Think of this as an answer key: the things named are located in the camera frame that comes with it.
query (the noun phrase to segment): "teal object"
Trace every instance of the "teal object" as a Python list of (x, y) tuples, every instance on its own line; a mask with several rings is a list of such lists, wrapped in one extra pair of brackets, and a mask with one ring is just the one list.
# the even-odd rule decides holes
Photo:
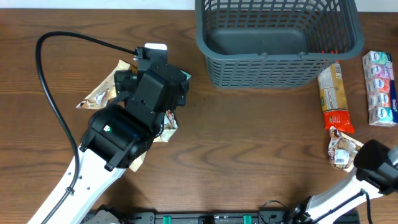
[(251, 224), (251, 215), (243, 216), (243, 224)]
[(172, 224), (172, 217), (163, 217), (163, 224)]

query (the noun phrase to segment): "wood grain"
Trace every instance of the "wood grain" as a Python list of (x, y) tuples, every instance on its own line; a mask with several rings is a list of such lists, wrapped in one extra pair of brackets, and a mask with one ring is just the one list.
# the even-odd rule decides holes
[[(363, 54), (398, 58), (397, 14), (362, 13)], [(67, 30), (133, 49), (146, 42), (169, 47), (169, 62), (192, 74), (180, 128), (156, 143), (138, 172), (128, 171), (97, 201), (124, 211), (255, 210), (277, 199), (295, 206), (346, 173), (326, 153), (316, 81), (289, 90), (219, 90), (209, 81), (195, 43), (193, 11), (0, 10), (0, 222), (26, 223), (65, 172), (72, 150), (40, 87), (36, 40)], [(47, 82), (79, 139), (93, 111), (75, 108), (128, 55), (84, 40), (53, 37), (44, 44)], [(361, 59), (341, 62), (356, 129), (351, 136), (398, 145), (398, 128), (368, 125)], [(375, 223), (397, 223), (398, 195), (372, 201)], [(366, 223), (365, 207), (358, 208)]]

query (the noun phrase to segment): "gray basket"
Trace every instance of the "gray basket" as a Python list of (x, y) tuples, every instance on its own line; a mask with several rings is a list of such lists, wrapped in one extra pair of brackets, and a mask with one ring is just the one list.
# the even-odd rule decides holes
[(195, 12), (221, 88), (298, 87), (364, 44), (354, 0), (196, 0)]

